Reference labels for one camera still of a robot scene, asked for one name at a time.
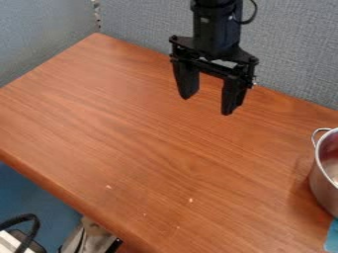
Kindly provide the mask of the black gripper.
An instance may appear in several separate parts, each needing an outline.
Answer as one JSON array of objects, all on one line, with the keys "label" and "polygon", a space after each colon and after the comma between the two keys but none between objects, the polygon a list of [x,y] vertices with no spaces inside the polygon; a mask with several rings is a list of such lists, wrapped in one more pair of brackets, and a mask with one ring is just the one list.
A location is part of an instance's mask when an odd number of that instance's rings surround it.
[{"label": "black gripper", "polygon": [[242,27],[254,22],[243,19],[242,6],[191,6],[192,36],[171,36],[170,61],[182,99],[199,90],[199,73],[208,72],[226,78],[222,88],[222,107],[230,116],[242,106],[247,86],[252,85],[259,60],[240,49]]}]

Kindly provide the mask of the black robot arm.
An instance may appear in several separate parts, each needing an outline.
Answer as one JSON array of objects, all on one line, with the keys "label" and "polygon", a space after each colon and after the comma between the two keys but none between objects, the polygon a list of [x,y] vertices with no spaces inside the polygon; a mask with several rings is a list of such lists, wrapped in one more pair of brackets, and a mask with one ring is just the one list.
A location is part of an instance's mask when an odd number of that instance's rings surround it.
[{"label": "black robot arm", "polygon": [[259,59],[240,49],[240,30],[256,18],[243,19],[243,0],[191,0],[192,36],[168,38],[170,62],[179,96],[187,100],[199,90],[199,74],[223,80],[220,112],[224,116],[243,105],[255,83]]}]

